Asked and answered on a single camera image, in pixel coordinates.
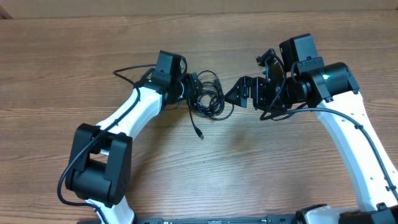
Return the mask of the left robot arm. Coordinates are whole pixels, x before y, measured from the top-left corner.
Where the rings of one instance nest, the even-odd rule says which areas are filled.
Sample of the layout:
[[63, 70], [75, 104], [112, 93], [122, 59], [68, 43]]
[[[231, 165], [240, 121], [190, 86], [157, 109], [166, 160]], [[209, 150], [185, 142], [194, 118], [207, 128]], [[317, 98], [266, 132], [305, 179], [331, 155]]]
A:
[[167, 104], [184, 100], [191, 89], [184, 56], [160, 51], [155, 64], [136, 82], [132, 93], [111, 116], [75, 131], [68, 165], [57, 185], [65, 205], [91, 207], [95, 223], [135, 223], [126, 200], [134, 139]]

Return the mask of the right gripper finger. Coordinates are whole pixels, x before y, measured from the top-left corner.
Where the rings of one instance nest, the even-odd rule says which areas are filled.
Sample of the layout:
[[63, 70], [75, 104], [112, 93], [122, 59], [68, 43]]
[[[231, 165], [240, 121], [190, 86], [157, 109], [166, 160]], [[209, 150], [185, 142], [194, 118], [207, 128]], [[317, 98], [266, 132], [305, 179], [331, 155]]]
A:
[[232, 91], [238, 91], [240, 93], [250, 93], [252, 87], [252, 77], [243, 76], [238, 79]]
[[225, 94], [224, 99], [226, 102], [231, 103], [232, 105], [246, 108], [248, 105], [247, 100], [249, 98], [249, 94], [250, 91], [247, 88], [233, 89]]

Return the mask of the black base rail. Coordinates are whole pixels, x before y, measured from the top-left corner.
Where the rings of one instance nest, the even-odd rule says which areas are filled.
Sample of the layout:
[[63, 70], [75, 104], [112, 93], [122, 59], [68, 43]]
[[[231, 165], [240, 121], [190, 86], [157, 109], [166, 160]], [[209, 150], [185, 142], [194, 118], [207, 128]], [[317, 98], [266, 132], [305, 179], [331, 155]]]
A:
[[240, 218], [135, 218], [133, 224], [293, 224], [297, 223], [295, 215], [268, 215], [266, 217]]

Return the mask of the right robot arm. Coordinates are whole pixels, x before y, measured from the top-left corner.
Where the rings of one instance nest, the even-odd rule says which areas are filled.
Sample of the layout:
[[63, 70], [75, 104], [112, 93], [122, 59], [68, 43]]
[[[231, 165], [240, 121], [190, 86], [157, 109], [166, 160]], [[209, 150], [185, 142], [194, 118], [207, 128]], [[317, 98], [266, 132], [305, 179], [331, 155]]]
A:
[[256, 59], [259, 77], [241, 77], [227, 92], [232, 105], [261, 110], [281, 121], [312, 112], [324, 125], [353, 183], [358, 206], [318, 204], [297, 210], [286, 223], [396, 223], [397, 169], [366, 113], [358, 82], [342, 62], [325, 65], [312, 35], [290, 38]]

